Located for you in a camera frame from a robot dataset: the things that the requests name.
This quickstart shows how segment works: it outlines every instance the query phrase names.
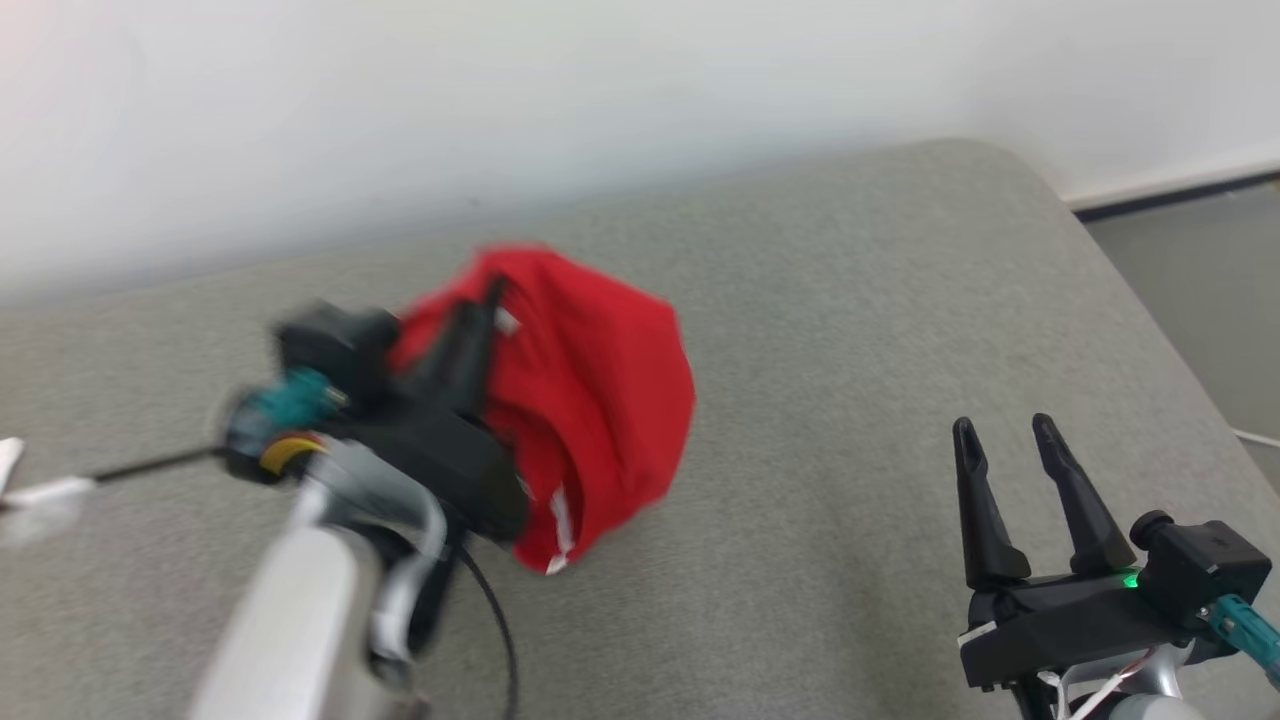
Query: white cable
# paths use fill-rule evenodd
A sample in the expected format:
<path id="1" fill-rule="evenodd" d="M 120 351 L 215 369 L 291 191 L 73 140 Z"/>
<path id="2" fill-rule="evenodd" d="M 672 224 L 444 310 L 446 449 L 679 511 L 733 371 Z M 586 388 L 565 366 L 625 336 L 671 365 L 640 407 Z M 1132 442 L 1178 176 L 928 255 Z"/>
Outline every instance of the white cable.
<path id="1" fill-rule="evenodd" d="M 1238 430 L 1235 428 L 1231 428 L 1231 432 L 1235 433 L 1235 437 L 1238 437 L 1238 438 L 1240 438 L 1240 439 L 1243 439 L 1245 442 L 1253 442 L 1253 443 L 1257 443 L 1257 445 L 1265 445 L 1267 447 L 1275 447 L 1275 448 L 1280 450 L 1280 439 L 1276 439 L 1276 438 L 1272 438 L 1272 437 L 1267 437 L 1267 436 L 1260 436 L 1257 433 L 1247 433 L 1244 430 Z"/>
<path id="2" fill-rule="evenodd" d="M 0 548 L 29 544 L 76 527 L 97 487 L 90 478 L 61 478 L 0 497 Z"/>
<path id="3" fill-rule="evenodd" d="M 1062 678 L 1059 678 L 1057 674 L 1050 673 L 1048 670 L 1037 673 L 1036 676 L 1039 678 L 1046 685 L 1057 688 L 1057 711 L 1053 715 L 1053 720 L 1066 720 L 1069 703 L 1066 701 L 1066 685 L 1062 684 Z"/>
<path id="4" fill-rule="evenodd" d="M 9 484 L 9 475 L 22 457 L 23 447 L 23 442 L 15 437 L 0 439 L 0 495 L 4 495 L 4 488 Z"/>
<path id="5" fill-rule="evenodd" d="M 1082 705 L 1080 708 L 1071 715 L 1071 720 L 1084 720 L 1085 717 L 1088 717 L 1091 712 L 1093 712 L 1094 710 L 1098 708 L 1100 705 L 1102 705 L 1102 701 L 1106 700 L 1107 696 L 1114 693 L 1116 688 L 1120 687 L 1120 683 L 1129 679 L 1138 670 L 1142 670 L 1142 666 L 1146 665 L 1148 660 L 1151 660 L 1152 655 L 1156 655 L 1156 648 L 1148 650 L 1147 655 L 1143 655 L 1142 657 L 1134 660 L 1126 667 L 1116 673 L 1115 675 L 1111 675 L 1111 678 L 1106 683 L 1102 683 L 1102 687 L 1098 688 L 1098 692 L 1089 696 L 1089 700 L 1084 701 L 1084 705 Z"/>

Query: black mount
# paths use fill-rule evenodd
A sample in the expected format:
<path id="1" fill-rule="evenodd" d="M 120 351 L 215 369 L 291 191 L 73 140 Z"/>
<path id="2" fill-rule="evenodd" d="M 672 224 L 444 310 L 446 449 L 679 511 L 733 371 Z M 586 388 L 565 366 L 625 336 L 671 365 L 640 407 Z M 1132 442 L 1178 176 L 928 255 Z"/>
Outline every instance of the black mount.
<path id="1" fill-rule="evenodd" d="M 516 460 L 484 424 L 494 318 L 506 279 L 483 302 L 453 306 L 435 343 L 397 378 L 375 414 L 326 428 L 352 438 L 422 483 L 467 530 L 513 542 L 529 519 L 529 496 Z"/>
<path id="2" fill-rule="evenodd" d="M 1271 561 L 1226 524 L 1180 527 L 1155 511 L 1132 537 L 1148 551 L 1140 573 L 1133 550 L 1048 415 L 1032 420 L 1044 471 L 1056 483 L 1075 550 L 1070 574 L 1032 577 L 1009 538 L 987 480 L 987 456 L 968 418 L 952 427 L 964 539 L 969 630 L 960 647 L 970 687 L 1014 692 L 1027 720 L 1052 719 L 1056 702 L 1037 673 L 1160 644 L 1196 641 L 1189 664 L 1231 655 L 1196 618 L 1225 593 L 1253 601 Z"/>

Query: teal connector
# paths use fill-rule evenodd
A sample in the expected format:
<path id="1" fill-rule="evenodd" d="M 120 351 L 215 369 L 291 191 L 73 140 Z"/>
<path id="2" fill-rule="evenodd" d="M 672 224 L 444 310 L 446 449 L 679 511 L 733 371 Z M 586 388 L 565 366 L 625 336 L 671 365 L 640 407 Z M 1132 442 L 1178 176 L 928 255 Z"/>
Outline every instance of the teal connector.
<path id="1" fill-rule="evenodd" d="M 282 430 L 312 428 L 335 410 L 340 396 L 329 378 L 310 368 L 289 370 L 284 382 L 262 392 L 255 405 Z"/>
<path id="2" fill-rule="evenodd" d="M 1238 594 L 1224 594 L 1210 611 L 1208 624 L 1222 639 L 1262 666 L 1280 691 L 1280 633 Z"/>

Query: red cloth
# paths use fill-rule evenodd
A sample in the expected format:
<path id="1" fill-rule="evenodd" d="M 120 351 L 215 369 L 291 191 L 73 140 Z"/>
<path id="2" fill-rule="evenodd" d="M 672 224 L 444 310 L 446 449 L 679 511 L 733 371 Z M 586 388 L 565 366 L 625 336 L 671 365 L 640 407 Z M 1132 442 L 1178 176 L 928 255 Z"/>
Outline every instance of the red cloth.
<path id="1" fill-rule="evenodd" d="M 516 557 L 550 574 L 667 493 L 694 379 L 669 304 L 538 246 L 483 250 L 419 300 L 402 316 L 392 365 L 411 365 L 449 307 L 480 301 L 495 273 L 507 277 L 502 307 L 520 325 L 497 336 L 485 420 L 513 443 L 532 496 Z"/>

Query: yellow ring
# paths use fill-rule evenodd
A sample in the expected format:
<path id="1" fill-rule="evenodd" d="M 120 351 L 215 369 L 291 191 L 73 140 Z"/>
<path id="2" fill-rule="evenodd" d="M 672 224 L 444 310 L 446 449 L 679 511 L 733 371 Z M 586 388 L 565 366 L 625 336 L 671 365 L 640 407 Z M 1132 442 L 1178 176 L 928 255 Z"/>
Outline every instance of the yellow ring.
<path id="1" fill-rule="evenodd" d="M 324 452 L 324 445 L 308 437 L 284 437 L 269 445 L 257 464 L 273 475 L 283 475 L 284 466 L 301 452 Z"/>

